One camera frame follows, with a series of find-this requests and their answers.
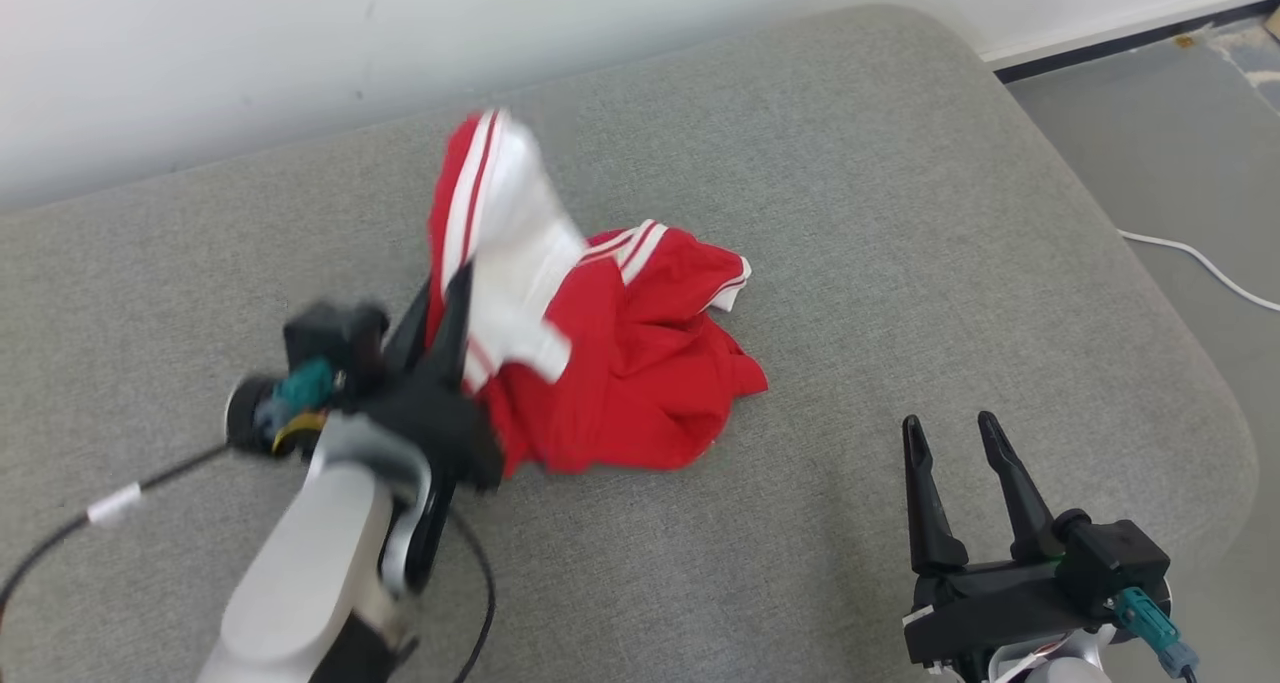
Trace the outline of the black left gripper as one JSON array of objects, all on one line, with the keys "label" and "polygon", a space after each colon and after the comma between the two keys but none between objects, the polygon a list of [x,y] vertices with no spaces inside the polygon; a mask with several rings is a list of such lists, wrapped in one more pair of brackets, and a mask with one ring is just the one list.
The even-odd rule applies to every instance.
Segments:
[{"label": "black left gripper", "polygon": [[463,388],[474,262],[444,288],[442,318],[425,350],[430,279],[392,329],[379,367],[346,370],[346,446],[401,472],[433,469],[477,491],[500,486],[506,455],[488,411]]}]

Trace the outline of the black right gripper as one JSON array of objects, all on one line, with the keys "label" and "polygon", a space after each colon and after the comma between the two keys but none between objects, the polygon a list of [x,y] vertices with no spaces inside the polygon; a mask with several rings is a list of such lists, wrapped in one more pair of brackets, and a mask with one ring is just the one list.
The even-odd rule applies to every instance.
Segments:
[{"label": "black right gripper", "polygon": [[1052,560],[1062,555],[1053,515],[996,414],[979,411],[977,422],[986,458],[998,477],[1015,563],[964,569],[968,551],[952,536],[923,425],[915,414],[902,420],[910,561],[919,576],[902,633],[915,665],[957,663],[963,670],[984,670],[1004,646],[1096,632],[1111,623],[1078,608],[1062,591]]}]

